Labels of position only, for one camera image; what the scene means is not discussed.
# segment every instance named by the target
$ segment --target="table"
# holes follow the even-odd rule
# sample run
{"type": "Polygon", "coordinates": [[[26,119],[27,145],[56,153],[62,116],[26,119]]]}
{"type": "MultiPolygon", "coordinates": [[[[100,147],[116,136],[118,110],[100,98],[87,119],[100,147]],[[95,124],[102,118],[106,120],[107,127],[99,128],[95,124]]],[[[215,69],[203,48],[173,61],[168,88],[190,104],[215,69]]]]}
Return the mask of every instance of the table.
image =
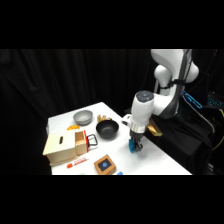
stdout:
{"type": "Polygon", "coordinates": [[[82,164],[70,169],[67,168],[67,163],[52,167],[53,175],[98,175],[94,162],[105,155],[109,155],[117,167],[114,175],[119,172],[123,172],[124,175],[191,175],[145,137],[142,139],[144,149],[135,154],[130,153],[128,146],[130,139],[129,128],[121,123],[122,118],[118,114],[102,102],[49,118],[49,133],[62,132],[69,126],[74,125],[73,115],[83,109],[93,112],[93,120],[89,125],[81,127],[79,131],[86,130],[87,135],[95,134],[98,146],[90,148],[88,154],[80,156],[80,158],[86,157],[89,159],[82,164]],[[111,117],[119,124],[119,131],[114,139],[104,140],[98,135],[96,131],[98,115],[111,117]]]}

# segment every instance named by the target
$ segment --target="small box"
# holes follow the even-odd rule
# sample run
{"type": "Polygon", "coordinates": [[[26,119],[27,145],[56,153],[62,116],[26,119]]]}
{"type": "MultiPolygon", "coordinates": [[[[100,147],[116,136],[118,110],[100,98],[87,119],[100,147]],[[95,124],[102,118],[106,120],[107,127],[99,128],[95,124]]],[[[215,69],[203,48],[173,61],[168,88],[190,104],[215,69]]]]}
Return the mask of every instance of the small box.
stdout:
{"type": "Polygon", "coordinates": [[[51,166],[56,166],[76,160],[78,156],[87,152],[88,140],[85,131],[70,130],[50,134],[43,155],[48,157],[51,166]]]}
{"type": "Polygon", "coordinates": [[[116,172],[116,166],[108,155],[96,161],[94,165],[99,175],[112,175],[116,172]]]}

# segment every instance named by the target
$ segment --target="black pot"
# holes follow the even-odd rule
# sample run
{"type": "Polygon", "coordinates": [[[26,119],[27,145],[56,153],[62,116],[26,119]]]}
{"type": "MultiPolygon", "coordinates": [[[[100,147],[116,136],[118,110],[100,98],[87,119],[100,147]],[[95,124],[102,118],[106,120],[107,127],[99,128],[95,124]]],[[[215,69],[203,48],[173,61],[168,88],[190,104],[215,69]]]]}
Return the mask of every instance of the black pot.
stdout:
{"type": "Polygon", "coordinates": [[[118,129],[119,129],[118,123],[112,120],[101,121],[96,126],[98,134],[104,139],[110,139],[115,137],[118,129]]]}

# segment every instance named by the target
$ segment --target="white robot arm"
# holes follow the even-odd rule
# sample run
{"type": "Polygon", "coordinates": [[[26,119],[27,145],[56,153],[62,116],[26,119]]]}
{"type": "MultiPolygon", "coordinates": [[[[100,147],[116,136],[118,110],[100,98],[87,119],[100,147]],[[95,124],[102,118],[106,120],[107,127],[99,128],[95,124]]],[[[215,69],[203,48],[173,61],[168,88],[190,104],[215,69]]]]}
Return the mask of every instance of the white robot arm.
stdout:
{"type": "Polygon", "coordinates": [[[141,138],[152,114],[163,119],[172,118],[178,109],[179,97],[185,82],[194,81],[199,73],[191,59],[192,49],[152,49],[152,58],[159,64],[155,78],[160,84],[160,94],[140,91],[135,95],[132,115],[123,123],[130,127],[134,151],[143,148],[141,138]]]}

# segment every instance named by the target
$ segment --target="black backdrop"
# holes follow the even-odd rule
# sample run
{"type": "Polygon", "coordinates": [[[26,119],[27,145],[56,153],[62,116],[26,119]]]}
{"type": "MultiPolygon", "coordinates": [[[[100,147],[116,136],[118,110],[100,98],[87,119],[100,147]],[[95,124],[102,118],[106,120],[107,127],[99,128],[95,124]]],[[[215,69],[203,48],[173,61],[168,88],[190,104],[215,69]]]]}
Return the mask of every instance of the black backdrop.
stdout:
{"type": "MultiPolygon", "coordinates": [[[[224,95],[223,56],[195,49],[194,62],[210,74],[210,90],[224,95]]],[[[1,49],[1,171],[50,173],[41,156],[47,119],[97,102],[122,116],[137,91],[153,91],[156,66],[150,49],[1,49]]]]}

